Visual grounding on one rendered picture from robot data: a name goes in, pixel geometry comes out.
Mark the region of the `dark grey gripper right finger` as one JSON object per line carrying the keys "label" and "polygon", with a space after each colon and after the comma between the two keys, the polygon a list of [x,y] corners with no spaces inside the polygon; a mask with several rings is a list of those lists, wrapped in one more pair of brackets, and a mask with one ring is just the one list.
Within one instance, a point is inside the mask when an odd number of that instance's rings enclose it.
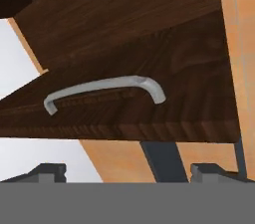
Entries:
{"label": "dark grey gripper right finger", "polygon": [[191,183],[253,183],[236,172],[226,171],[215,163],[192,163]]}

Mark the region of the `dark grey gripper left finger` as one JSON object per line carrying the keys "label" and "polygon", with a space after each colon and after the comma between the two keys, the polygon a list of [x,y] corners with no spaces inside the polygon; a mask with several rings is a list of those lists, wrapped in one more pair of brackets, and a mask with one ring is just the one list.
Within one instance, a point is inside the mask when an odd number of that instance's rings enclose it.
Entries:
{"label": "dark grey gripper left finger", "polygon": [[30,172],[2,180],[2,183],[66,183],[65,163],[41,163]]}

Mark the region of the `dark wooden cabinet door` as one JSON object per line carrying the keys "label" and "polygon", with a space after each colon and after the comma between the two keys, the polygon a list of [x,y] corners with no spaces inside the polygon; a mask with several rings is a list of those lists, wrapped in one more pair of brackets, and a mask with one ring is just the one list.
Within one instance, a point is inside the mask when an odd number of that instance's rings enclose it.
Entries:
{"label": "dark wooden cabinet door", "polygon": [[[166,100],[142,89],[44,98],[61,89],[121,76],[156,80]],[[240,126],[219,11],[137,38],[77,64],[56,66],[0,101],[0,136],[234,143]]]}

